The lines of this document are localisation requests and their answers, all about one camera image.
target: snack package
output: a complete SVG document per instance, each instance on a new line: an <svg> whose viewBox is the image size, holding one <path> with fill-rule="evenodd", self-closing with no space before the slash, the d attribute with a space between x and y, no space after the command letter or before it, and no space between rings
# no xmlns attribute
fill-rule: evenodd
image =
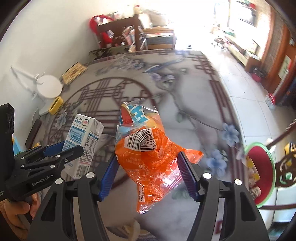
<svg viewBox="0 0 296 241"><path fill-rule="evenodd" d="M138 184L139 213L147 212L182 180L177 165L180 151L192 163L203 156L201 151L186 150L172 142L157 110L140 105L142 101L123 102L115 145L119 164Z"/></svg>
<svg viewBox="0 0 296 241"><path fill-rule="evenodd" d="M249 175L249 187L252 188L255 186L256 182L260 180L259 173L253 163L253 160L247 156L247 168L248 168L248 175Z"/></svg>
<svg viewBox="0 0 296 241"><path fill-rule="evenodd" d="M249 190L253 200L255 200L257 197L261 195L261 189L259 187L253 187Z"/></svg>

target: cushion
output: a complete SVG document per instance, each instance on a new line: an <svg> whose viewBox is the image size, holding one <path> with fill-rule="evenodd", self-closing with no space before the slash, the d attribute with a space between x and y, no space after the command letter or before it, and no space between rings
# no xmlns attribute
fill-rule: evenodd
<svg viewBox="0 0 296 241"><path fill-rule="evenodd" d="M145 10L145 13L149 15L153 27L168 25L168 19L165 14L158 13L154 10Z"/></svg>
<svg viewBox="0 0 296 241"><path fill-rule="evenodd" d="M148 14L146 14L146 13L141 13L141 14L139 14L139 19L140 19L140 21L141 21L141 23L142 23L144 29L145 29L145 28L150 28L150 27L151 27L151 26L150 26L150 22L151 22L151 20L150 20L150 17L149 17Z"/></svg>

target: book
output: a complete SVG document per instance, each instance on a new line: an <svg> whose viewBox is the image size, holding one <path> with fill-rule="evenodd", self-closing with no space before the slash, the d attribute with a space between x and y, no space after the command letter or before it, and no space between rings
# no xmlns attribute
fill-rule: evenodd
<svg viewBox="0 0 296 241"><path fill-rule="evenodd" d="M87 67L81 63L74 64L70 69L68 69L63 75L63 82L65 85L70 84L76 77L81 75L84 71L87 70Z"/></svg>

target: human hand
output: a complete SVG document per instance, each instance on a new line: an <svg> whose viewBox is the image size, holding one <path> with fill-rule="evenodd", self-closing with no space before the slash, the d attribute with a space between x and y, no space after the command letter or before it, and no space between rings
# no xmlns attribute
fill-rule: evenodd
<svg viewBox="0 0 296 241"><path fill-rule="evenodd" d="M7 199L0 203L0 209L5 220L16 236L22 240L27 238L28 230L18 218L18 214L26 214L30 212L30 215L33 219L41 204L41 199L38 193L33 194L31 197L31 207L27 202L10 202Z"/></svg>

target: paper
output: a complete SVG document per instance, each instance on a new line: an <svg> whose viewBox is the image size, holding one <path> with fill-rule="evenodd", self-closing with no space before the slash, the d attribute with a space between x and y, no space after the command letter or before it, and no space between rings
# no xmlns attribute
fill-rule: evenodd
<svg viewBox="0 0 296 241"><path fill-rule="evenodd" d="M286 71L287 71L290 63L291 63L291 59L286 55L285 59L283 61L283 64L281 66L281 69L279 71L279 74L278 74L279 77L281 78L281 80L284 80L284 78L286 77Z"/></svg>

